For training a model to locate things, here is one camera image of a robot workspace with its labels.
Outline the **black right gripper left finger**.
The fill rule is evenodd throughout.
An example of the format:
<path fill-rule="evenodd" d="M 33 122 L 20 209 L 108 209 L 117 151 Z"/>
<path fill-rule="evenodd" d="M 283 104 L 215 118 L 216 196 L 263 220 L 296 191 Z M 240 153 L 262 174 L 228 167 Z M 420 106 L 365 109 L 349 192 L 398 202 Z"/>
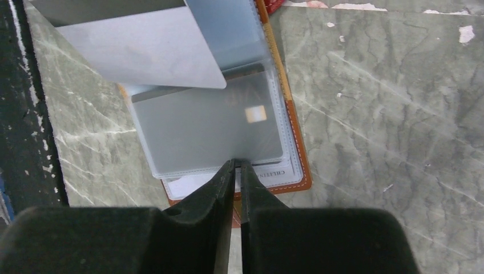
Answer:
<path fill-rule="evenodd" d="M 175 205 L 31 207 L 1 237 L 2 273 L 227 273 L 235 161 Z"/>

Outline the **silver grey credit card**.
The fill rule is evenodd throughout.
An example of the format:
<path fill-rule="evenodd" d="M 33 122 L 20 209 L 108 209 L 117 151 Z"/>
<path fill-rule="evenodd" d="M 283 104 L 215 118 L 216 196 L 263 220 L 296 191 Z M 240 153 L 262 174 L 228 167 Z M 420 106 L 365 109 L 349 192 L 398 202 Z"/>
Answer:
<path fill-rule="evenodd" d="M 112 82 L 227 85 L 185 1 L 33 1 L 33 6 Z"/>

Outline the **brown leather card holder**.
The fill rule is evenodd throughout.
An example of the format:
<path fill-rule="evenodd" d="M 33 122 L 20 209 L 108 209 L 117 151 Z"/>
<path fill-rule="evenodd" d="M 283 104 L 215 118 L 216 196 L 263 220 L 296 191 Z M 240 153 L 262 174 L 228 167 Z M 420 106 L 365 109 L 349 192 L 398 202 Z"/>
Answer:
<path fill-rule="evenodd" d="M 153 176 L 170 205 L 226 160 L 248 160 L 274 194 L 312 186 L 296 108 L 263 1 L 211 1 L 201 24 L 215 41 L 223 89 L 121 85 Z"/>

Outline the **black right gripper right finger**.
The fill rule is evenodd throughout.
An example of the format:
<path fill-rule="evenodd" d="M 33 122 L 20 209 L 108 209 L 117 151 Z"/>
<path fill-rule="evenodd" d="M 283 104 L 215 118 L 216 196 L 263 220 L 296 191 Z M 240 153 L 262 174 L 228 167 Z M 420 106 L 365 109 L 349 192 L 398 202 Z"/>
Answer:
<path fill-rule="evenodd" d="M 241 164 L 244 273 L 418 273 L 398 220 L 375 208 L 290 208 Z"/>

